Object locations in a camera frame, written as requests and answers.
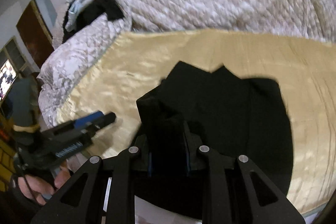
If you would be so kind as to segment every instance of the yellow satin fabric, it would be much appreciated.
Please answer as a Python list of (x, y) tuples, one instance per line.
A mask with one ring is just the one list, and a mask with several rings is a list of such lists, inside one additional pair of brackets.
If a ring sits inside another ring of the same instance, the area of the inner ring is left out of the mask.
[(135, 101), (182, 60), (240, 77), (275, 78), (291, 120), (294, 168), (288, 199), (301, 212), (327, 202), (336, 187), (336, 47), (303, 38), (196, 30), (123, 33), (58, 109), (58, 122), (113, 111), (118, 122), (95, 137), (93, 155), (127, 148), (139, 125)]

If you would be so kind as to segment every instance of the television screen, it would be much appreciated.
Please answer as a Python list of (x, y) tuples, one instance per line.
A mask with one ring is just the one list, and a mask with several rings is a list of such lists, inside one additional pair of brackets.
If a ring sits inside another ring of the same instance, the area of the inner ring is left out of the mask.
[(0, 69), (0, 97), (5, 98), (9, 88), (16, 78), (16, 72), (9, 60)]

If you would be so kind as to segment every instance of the door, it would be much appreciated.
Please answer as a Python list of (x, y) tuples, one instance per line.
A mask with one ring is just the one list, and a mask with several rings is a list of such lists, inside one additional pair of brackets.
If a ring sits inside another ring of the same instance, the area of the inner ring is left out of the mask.
[(16, 28), (35, 63), (41, 68), (54, 49), (51, 35), (33, 0), (22, 13)]

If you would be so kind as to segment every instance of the round metal rivet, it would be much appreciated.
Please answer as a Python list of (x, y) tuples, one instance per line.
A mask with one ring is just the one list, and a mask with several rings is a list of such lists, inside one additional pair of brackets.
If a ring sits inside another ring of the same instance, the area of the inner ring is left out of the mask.
[(210, 148), (209, 148), (209, 146), (202, 145), (202, 146), (199, 147), (199, 150), (202, 151), (202, 152), (209, 152)]
[(245, 156), (245, 155), (240, 155), (238, 157), (238, 159), (241, 161), (241, 162), (248, 162), (249, 158), (248, 156)]
[(137, 153), (139, 151), (139, 148), (137, 148), (136, 146), (132, 146), (128, 149), (128, 152), (130, 153)]
[(99, 160), (100, 160), (100, 159), (99, 159), (98, 156), (93, 156), (93, 157), (90, 158), (90, 162), (91, 162), (92, 164), (96, 164)]

